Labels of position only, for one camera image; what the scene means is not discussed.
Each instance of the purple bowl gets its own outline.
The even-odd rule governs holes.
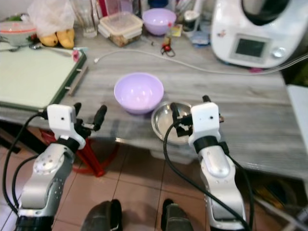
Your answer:
[[[162,82],[147,73],[132,73],[115,84],[115,99],[129,113],[141,115],[156,108],[164,95]]]
[[[164,9],[156,8],[145,11],[142,14],[145,28],[153,35],[164,35],[168,30],[168,24],[174,24],[177,16],[174,12]]]

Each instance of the white charging cable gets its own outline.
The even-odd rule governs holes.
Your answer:
[[[280,70],[283,70],[285,68],[288,68],[298,62],[301,62],[305,59],[308,58],[308,53],[307,54],[304,54],[282,66],[278,66],[278,67],[275,67],[275,68],[271,68],[271,69],[268,69],[268,70],[265,70],[265,71],[260,71],[260,72],[256,72],[256,73],[245,73],[245,72],[223,72],[223,71],[215,71],[215,70],[209,70],[209,69],[204,69],[204,68],[200,68],[200,67],[197,67],[197,66],[194,66],[194,65],[191,65],[191,64],[188,64],[188,63],[185,63],[185,62],[182,62],[182,61],[179,61],[179,60],[176,60],[176,59],[170,59],[170,58],[166,58],[162,55],[158,55],[158,54],[153,54],[153,53],[150,53],[150,52],[146,52],[146,51],[140,51],[140,50],[133,50],[133,49],[127,49],[127,50],[117,50],[117,51],[112,51],[112,52],[109,52],[109,53],[106,53],[104,55],[102,55],[101,57],[99,58],[96,58],[94,59],[94,63],[98,63],[102,58],[106,57],[106,56],[109,56],[109,55],[112,55],[112,54],[116,54],[116,53],[122,53],[122,52],[135,52],[135,53],[142,53],[142,54],[147,54],[147,55],[151,55],[151,56],[154,56],[156,58],[159,58],[159,59],[163,59],[163,60],[167,60],[167,61],[170,61],[170,62],[174,62],[174,63],[177,63],[177,64],[180,64],[180,65],[184,65],[184,66],[187,66],[187,67],[190,67],[192,69],[195,69],[195,70],[198,70],[198,71],[203,71],[203,72],[208,72],[208,73],[213,73],[213,74],[225,74],[225,75],[267,75],[267,74],[271,74],[271,73],[274,73],[276,71],[280,71]]]

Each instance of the green cutting board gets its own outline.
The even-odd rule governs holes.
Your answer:
[[[1,51],[6,46],[0,43],[0,106],[31,111],[59,103],[87,59],[81,51],[78,62],[48,49]]]

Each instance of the gray wood-grain countertop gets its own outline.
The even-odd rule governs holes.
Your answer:
[[[202,101],[204,94],[209,95],[225,117],[221,130],[231,155],[245,168],[308,179],[308,155],[279,72],[254,76],[210,74],[132,52],[113,54],[94,64],[94,58],[120,49],[160,54],[159,43],[152,47],[139,40],[118,48],[98,35],[93,39],[77,37],[76,45],[89,48],[86,53],[89,72],[74,97],[64,97],[61,104],[81,102],[78,117],[85,122],[93,120],[101,104],[108,106],[105,122],[93,137],[118,138],[130,145],[162,152],[163,144],[152,130],[150,115],[130,115],[114,98],[114,85],[119,78],[131,72],[148,72],[163,82],[164,101],[185,101],[194,105]],[[174,38],[172,48],[176,52],[174,59],[201,68],[248,73],[246,69],[218,61],[210,47],[194,48],[186,38]],[[31,114],[0,108],[0,119],[6,121],[24,123]],[[39,119],[31,125],[48,127],[46,121]],[[180,155],[194,155],[188,146],[169,146],[168,149]]]

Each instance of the keychain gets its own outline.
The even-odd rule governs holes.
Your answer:
[[[166,33],[166,35],[164,37],[164,42],[162,44],[161,54],[163,55],[164,53],[166,53],[167,56],[174,57],[175,52],[171,48],[171,27],[172,27],[172,24],[169,23],[168,27],[169,27],[169,31]]]

